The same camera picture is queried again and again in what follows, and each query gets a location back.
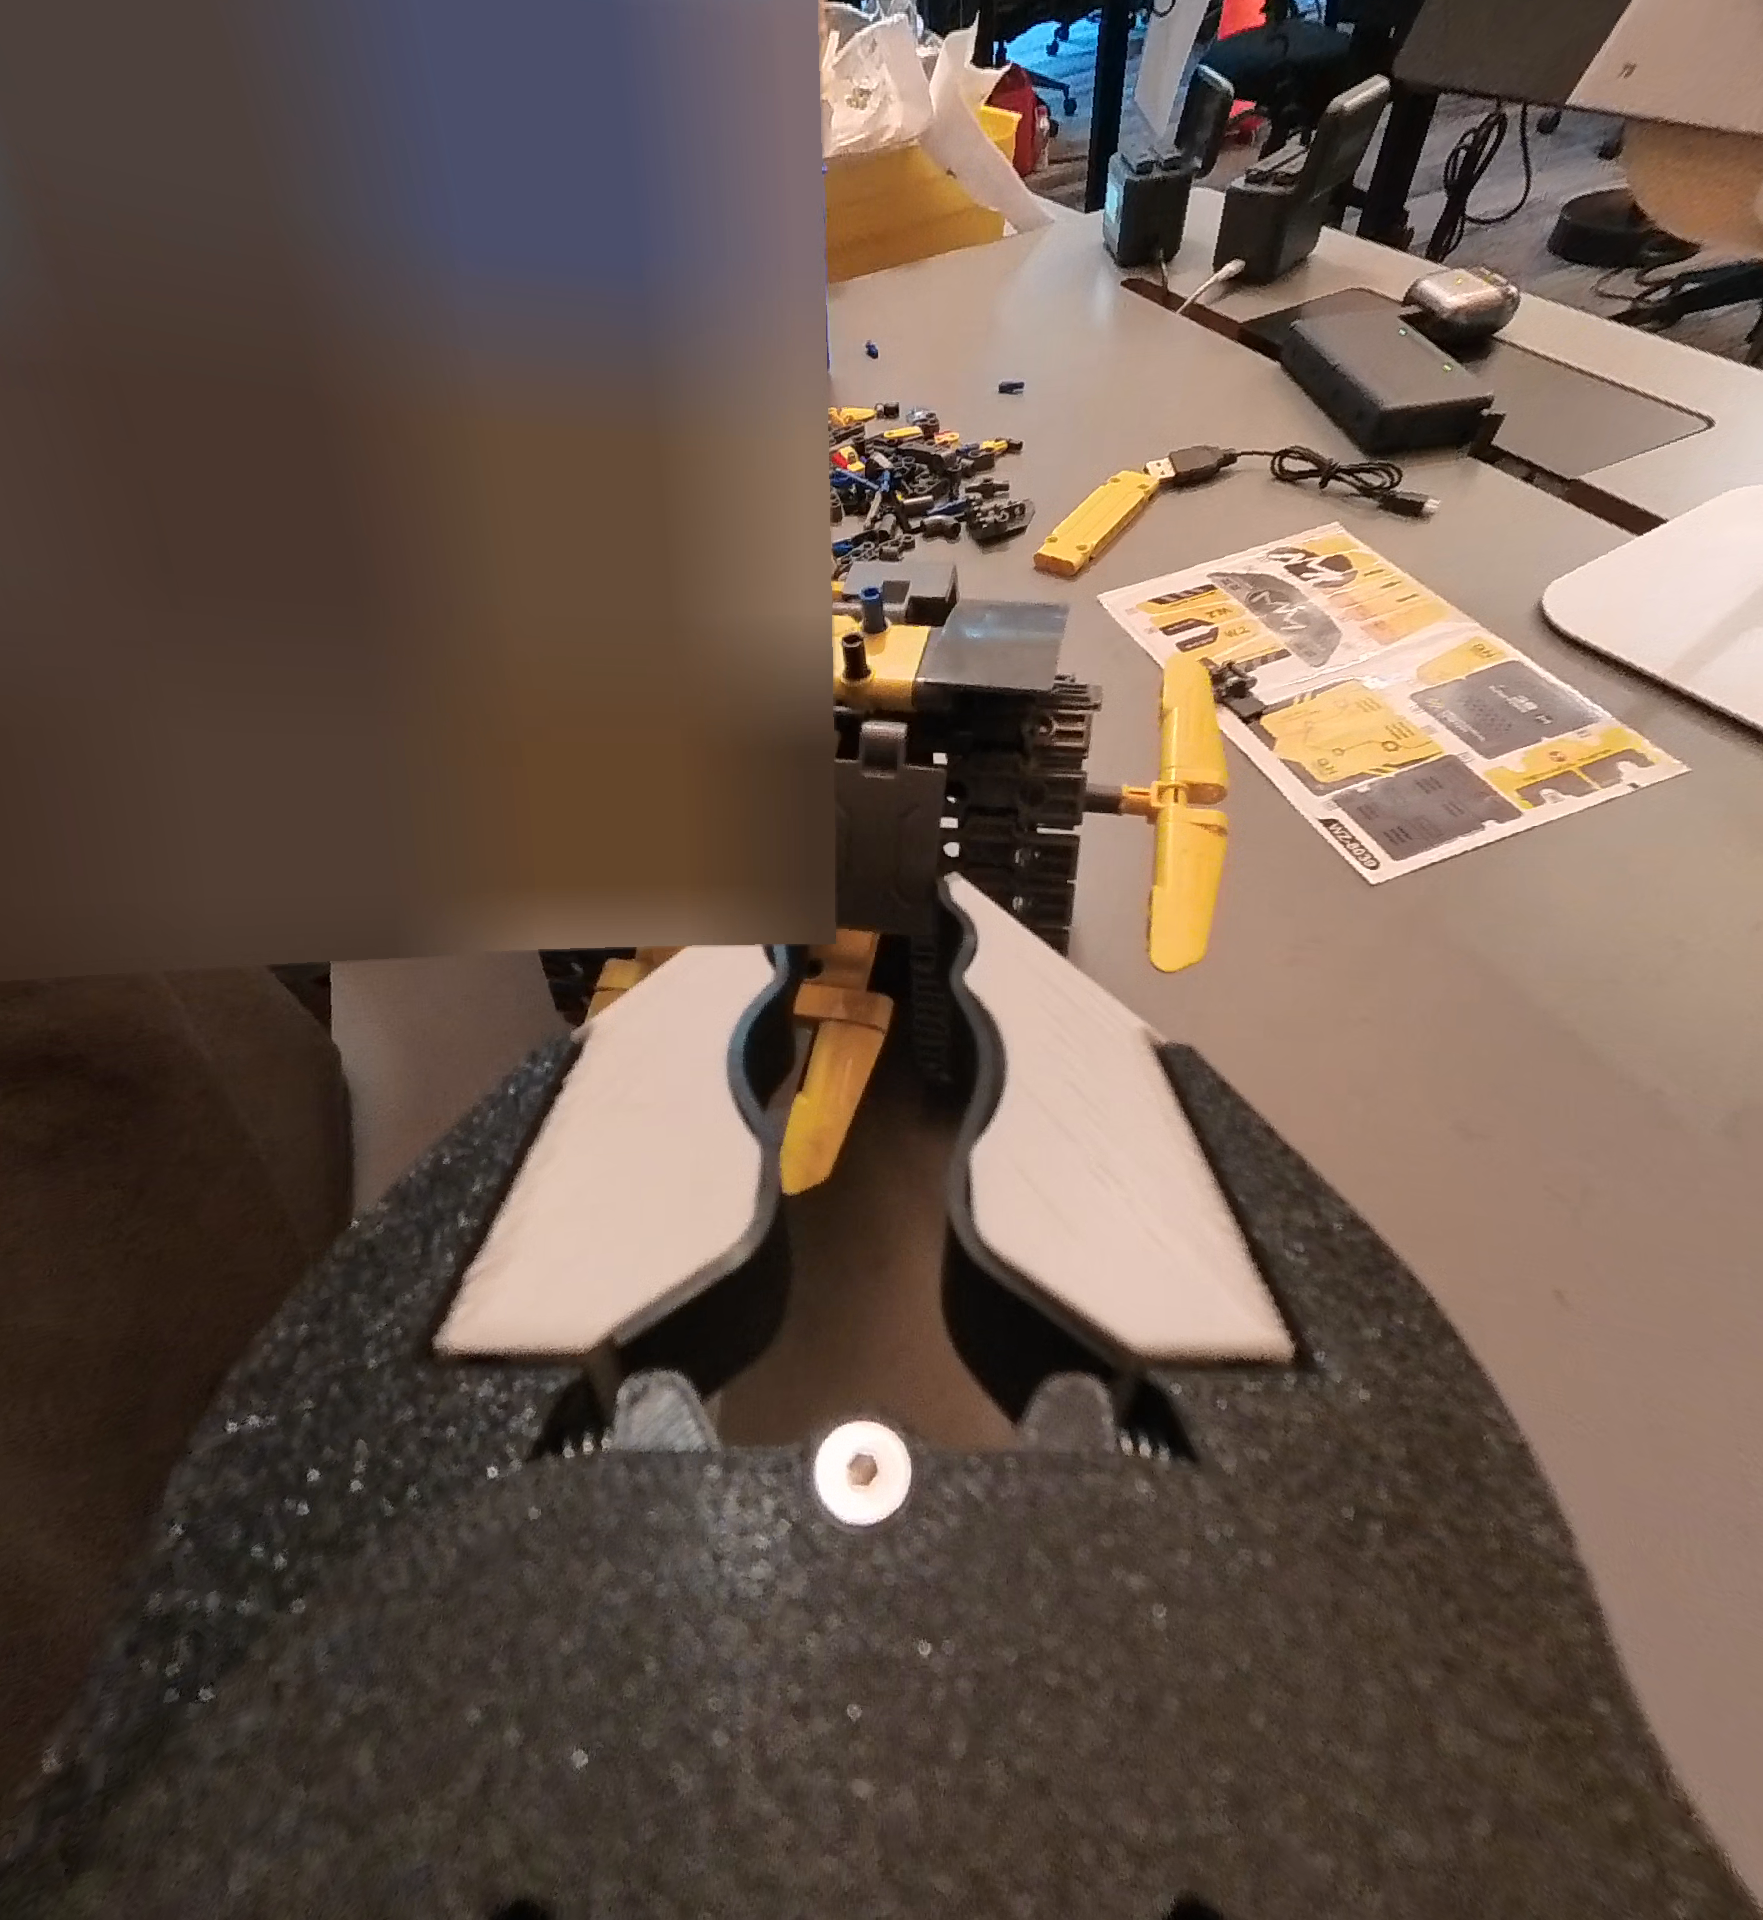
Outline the black round stand base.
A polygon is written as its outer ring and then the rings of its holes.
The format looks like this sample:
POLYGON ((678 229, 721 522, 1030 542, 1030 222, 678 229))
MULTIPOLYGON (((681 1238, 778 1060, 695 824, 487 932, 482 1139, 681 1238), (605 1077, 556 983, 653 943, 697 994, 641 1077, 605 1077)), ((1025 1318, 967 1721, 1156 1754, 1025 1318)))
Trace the black round stand base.
POLYGON ((1573 266, 1632 269, 1668 246, 1665 229, 1624 186, 1593 188, 1561 206, 1545 242, 1573 266))

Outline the yellow grey toy tracked vehicle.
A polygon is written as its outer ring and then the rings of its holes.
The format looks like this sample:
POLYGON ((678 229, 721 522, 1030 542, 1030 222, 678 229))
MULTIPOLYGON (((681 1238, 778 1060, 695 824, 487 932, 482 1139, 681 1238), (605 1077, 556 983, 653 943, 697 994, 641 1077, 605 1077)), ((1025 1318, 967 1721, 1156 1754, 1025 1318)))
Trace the yellow grey toy tracked vehicle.
MULTIPOLYGON (((1069 946, 1088 814, 1154 827, 1148 956, 1185 971, 1207 951, 1225 871, 1225 742, 1207 672, 1165 668, 1159 760, 1148 784, 1086 777, 1099 690, 1062 672, 1062 603, 963 598, 953 567, 860 565, 836 588, 836 758, 863 718, 907 721, 915 758, 949 772, 941 881, 965 877, 1057 951, 1069 946)), ((811 948, 794 1021, 808 1037, 780 1144, 780 1187, 833 1173, 883 1043, 893 1001, 873 988, 891 956, 907 990, 907 1037, 922 1077, 960 1073, 950 985, 956 933, 939 907, 920 938, 837 932, 811 948)))

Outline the white plastic bag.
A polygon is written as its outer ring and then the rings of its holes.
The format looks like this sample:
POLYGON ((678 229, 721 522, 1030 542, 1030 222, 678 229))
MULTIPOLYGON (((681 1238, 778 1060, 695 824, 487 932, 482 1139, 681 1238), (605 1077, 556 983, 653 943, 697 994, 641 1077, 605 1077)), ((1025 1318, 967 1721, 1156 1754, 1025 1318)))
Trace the white plastic bag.
POLYGON ((915 152, 1020 228, 1029 188, 981 121, 999 69, 973 63, 973 30, 939 35, 911 1, 820 3, 822 157, 915 152))

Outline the yellow plastic bin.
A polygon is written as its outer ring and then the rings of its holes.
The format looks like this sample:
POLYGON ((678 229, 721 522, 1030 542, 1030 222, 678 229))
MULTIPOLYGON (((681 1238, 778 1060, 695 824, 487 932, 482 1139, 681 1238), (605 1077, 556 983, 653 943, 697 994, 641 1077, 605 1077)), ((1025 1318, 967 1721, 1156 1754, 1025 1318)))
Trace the yellow plastic bin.
POLYGON ((996 244, 1059 220, 1059 206, 1029 190, 1011 152, 993 136, 1013 130, 1013 123, 978 123, 975 130, 985 138, 942 153, 907 141, 825 161, 828 284, 996 244))

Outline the grey earbud case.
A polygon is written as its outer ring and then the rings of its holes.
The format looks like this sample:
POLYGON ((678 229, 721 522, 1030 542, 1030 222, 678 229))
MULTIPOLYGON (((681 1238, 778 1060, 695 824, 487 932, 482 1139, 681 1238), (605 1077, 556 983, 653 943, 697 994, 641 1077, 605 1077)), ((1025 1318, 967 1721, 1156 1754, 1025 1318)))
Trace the grey earbud case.
POLYGON ((1490 269, 1439 269, 1404 292, 1402 319, 1431 345, 1477 357, 1505 333, 1520 307, 1520 289, 1490 269))

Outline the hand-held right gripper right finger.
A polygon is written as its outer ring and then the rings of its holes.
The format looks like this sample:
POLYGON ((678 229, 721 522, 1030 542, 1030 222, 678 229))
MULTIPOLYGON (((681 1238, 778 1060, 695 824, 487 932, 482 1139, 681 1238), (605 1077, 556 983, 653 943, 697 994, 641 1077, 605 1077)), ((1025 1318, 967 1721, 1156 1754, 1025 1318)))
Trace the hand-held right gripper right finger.
POLYGON ((1190 1059, 950 877, 971 1079, 947 1173, 947 1330, 1013 1419, 1048 1379, 1122 1414, 1168 1373, 1290 1367, 1296 1326, 1183 1098, 1190 1059))

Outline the white stand base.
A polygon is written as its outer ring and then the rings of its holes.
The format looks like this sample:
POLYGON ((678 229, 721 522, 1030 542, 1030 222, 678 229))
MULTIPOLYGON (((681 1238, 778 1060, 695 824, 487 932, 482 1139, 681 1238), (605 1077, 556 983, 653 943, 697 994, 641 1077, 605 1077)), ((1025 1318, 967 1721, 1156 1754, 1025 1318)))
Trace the white stand base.
POLYGON ((1541 613, 1568 642, 1763 735, 1763 485, 1566 573, 1541 613))

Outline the black charging dock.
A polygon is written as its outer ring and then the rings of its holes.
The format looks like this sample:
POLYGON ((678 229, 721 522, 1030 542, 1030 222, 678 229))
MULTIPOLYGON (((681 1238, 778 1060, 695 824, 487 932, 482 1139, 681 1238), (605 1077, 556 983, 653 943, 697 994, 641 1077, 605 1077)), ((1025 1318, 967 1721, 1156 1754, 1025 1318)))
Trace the black charging dock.
POLYGON ((1388 77, 1351 85, 1326 107, 1300 156, 1279 153, 1233 182, 1223 196, 1212 266, 1245 284, 1268 284, 1302 265, 1355 180, 1389 99, 1388 77))
POLYGON ((1189 78, 1173 126, 1125 107, 1107 166, 1103 247, 1124 272, 1168 266, 1181 251, 1193 186, 1220 156, 1234 107, 1231 82, 1207 65, 1189 78))

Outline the person's brown clothing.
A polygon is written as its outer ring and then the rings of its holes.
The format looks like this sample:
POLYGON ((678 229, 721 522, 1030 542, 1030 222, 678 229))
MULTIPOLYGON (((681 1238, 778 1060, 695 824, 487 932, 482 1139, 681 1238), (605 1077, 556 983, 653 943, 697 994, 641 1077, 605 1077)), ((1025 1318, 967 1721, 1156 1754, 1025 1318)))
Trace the person's brown clothing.
POLYGON ((349 1212, 268 969, 0 983, 0 1835, 228 1369, 349 1212))

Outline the yellow grey sticker sheet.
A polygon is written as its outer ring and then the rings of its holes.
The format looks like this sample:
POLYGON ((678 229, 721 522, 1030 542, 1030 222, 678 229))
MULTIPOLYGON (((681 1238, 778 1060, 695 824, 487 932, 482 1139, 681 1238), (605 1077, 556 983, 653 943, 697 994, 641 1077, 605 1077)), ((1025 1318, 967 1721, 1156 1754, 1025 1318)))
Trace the yellow grey sticker sheet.
POLYGON ((1099 606, 1162 669, 1251 665, 1266 710, 1215 705, 1223 740, 1372 885, 1687 774, 1337 522, 1099 606))

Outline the black rectangular box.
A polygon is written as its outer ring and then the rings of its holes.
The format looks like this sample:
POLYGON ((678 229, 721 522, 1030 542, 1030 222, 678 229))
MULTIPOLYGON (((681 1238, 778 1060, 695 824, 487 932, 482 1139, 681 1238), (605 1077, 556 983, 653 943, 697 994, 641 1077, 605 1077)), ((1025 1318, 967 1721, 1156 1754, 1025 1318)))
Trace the black rectangular box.
POLYGON ((1372 458, 1465 447, 1492 415, 1481 376, 1393 310, 1336 310, 1293 322, 1279 360, 1339 431, 1372 458))

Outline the grey toy panel part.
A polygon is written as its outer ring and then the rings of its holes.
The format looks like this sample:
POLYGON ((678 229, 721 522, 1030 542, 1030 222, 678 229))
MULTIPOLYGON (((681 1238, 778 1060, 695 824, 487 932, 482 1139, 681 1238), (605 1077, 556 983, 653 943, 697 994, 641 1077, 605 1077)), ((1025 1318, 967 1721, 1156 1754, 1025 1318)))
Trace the grey toy panel part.
POLYGON ((947 798, 947 767, 914 757, 907 721, 857 721, 836 758, 837 932, 933 932, 947 798))

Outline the yellow long toy panel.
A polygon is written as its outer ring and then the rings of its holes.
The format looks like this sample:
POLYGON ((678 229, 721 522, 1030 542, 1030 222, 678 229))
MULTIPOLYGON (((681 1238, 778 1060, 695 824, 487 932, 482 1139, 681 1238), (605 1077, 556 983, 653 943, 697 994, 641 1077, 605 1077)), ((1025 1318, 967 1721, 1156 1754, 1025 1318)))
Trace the yellow long toy panel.
POLYGON ((1032 554, 1035 571, 1048 578, 1082 578, 1133 526, 1162 485, 1154 467, 1110 473, 1042 536, 1032 554))

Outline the pile of small toy parts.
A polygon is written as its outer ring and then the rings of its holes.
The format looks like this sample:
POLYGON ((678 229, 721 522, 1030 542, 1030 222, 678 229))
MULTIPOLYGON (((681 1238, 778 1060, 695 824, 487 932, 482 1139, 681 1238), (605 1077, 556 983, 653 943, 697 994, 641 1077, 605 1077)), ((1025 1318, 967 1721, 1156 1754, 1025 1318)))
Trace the pile of small toy parts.
POLYGON ((1035 504, 1003 475, 1023 441, 969 437, 928 408, 831 404, 828 514, 831 575, 903 561, 932 541, 1000 548, 1026 534, 1035 504))

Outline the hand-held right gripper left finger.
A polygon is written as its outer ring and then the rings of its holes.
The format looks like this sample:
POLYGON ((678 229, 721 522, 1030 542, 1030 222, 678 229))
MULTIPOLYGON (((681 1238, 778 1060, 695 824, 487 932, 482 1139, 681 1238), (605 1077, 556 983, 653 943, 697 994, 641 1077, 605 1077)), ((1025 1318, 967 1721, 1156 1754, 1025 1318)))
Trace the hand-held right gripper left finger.
POLYGON ((773 1090, 788 948, 683 948, 583 1022, 432 1350, 554 1361, 614 1407, 644 1372, 712 1397, 788 1295, 773 1090))

